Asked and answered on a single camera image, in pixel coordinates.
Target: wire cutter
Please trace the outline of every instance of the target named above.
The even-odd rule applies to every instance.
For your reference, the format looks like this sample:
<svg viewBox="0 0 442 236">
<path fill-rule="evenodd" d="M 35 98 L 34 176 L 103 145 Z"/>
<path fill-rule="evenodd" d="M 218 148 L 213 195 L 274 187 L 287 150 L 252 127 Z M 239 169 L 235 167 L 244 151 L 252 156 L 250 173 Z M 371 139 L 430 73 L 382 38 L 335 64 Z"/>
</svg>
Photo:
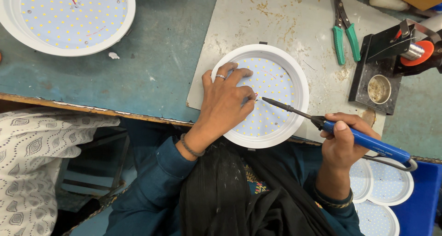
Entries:
<svg viewBox="0 0 442 236">
<path fill-rule="evenodd" d="M 347 33 L 348 40 L 350 41 L 351 51 L 353 52 L 353 58 L 356 62 L 361 60 L 361 54 L 359 53 L 359 43 L 356 37 L 355 24 L 350 24 L 347 14 L 344 10 L 344 5 L 342 0 L 334 0 L 336 22 L 333 27 L 334 34 L 334 47 L 336 48 L 336 55 L 338 56 L 339 65 L 345 64 L 344 58 L 344 47 L 343 47 L 343 34 L 341 27 L 345 24 L 347 28 L 345 32 Z"/>
</svg>

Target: white circular housing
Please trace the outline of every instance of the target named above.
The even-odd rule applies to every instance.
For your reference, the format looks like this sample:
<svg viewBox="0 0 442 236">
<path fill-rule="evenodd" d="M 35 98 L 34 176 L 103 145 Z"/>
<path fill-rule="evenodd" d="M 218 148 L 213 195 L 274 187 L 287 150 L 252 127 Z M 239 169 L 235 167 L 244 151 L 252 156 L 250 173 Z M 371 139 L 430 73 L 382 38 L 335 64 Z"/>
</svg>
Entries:
<svg viewBox="0 0 442 236">
<path fill-rule="evenodd" d="M 355 209 L 365 236 L 399 236 L 399 221 L 389 207 L 365 201 L 356 203 Z"/>
<path fill-rule="evenodd" d="M 213 68 L 212 80 L 218 68 L 227 62 L 236 62 L 238 68 L 249 68 L 254 72 L 251 77 L 242 78 L 237 86 L 250 86 L 257 95 L 257 101 L 245 121 L 224 136 L 233 143 L 253 149 L 268 148 L 292 136 L 304 118 L 271 106 L 261 97 L 273 98 L 307 112 L 308 85 L 299 64 L 276 47 L 251 44 L 224 56 Z"/>
<path fill-rule="evenodd" d="M 111 47 L 134 16 L 135 0 L 0 0 L 5 29 L 51 55 L 90 55 Z"/>
<path fill-rule="evenodd" d="M 382 157 L 383 161 L 404 167 L 400 162 Z M 368 160 L 373 172 L 374 186 L 370 201 L 385 206 L 399 205 L 413 193 L 414 181 L 410 172 L 401 171 L 383 163 Z"/>
<path fill-rule="evenodd" d="M 367 160 L 359 159 L 350 168 L 350 187 L 353 203 L 366 201 L 373 191 L 373 173 Z"/>
</svg>

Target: teal shirt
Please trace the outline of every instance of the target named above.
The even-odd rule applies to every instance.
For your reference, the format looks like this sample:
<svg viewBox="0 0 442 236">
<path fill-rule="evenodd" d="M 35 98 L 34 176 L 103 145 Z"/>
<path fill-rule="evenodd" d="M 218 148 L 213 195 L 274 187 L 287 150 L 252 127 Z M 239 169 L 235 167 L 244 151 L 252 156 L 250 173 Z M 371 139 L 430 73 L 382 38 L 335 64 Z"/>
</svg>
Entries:
<svg viewBox="0 0 442 236">
<path fill-rule="evenodd" d="M 131 187 L 112 204 L 113 212 L 109 216 L 105 235 L 181 235 L 178 204 L 181 184 L 196 161 L 183 158 L 172 137 L 156 147 L 149 144 L 146 137 L 142 138 L 140 133 L 135 135 L 129 131 L 129 135 L 138 176 Z M 315 196 L 315 171 L 322 161 L 320 147 L 286 142 L 270 150 L 280 165 L 317 201 L 337 235 L 363 235 L 359 230 L 359 219 L 353 204 L 342 209 L 332 209 Z M 252 195 L 267 189 L 264 188 L 265 183 L 255 181 L 250 180 Z M 335 201 L 320 193 L 319 195 L 335 204 L 346 203 L 346 200 Z"/>
</svg>

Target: white patterned fabric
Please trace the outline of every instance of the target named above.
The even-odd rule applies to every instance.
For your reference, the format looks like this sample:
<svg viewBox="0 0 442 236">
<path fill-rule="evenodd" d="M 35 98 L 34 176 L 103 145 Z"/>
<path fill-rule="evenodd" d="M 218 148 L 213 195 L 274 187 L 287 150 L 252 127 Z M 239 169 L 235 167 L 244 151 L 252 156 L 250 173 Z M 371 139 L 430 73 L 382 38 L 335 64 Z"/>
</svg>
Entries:
<svg viewBox="0 0 442 236">
<path fill-rule="evenodd" d="M 49 236 L 57 220 L 61 158 L 80 154 L 117 117 L 38 107 L 0 114 L 0 235 Z"/>
</svg>

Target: blue workbench surface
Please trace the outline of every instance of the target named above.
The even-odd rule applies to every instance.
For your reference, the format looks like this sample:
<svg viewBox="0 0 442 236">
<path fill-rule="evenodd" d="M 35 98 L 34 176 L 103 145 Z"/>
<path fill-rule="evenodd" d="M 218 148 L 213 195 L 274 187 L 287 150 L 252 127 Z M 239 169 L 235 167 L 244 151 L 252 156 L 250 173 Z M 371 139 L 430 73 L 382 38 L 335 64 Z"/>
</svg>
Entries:
<svg viewBox="0 0 442 236">
<path fill-rule="evenodd" d="M 35 52 L 0 25 L 0 93 L 195 122 L 186 98 L 216 0 L 136 2 L 132 32 L 88 56 Z"/>
</svg>

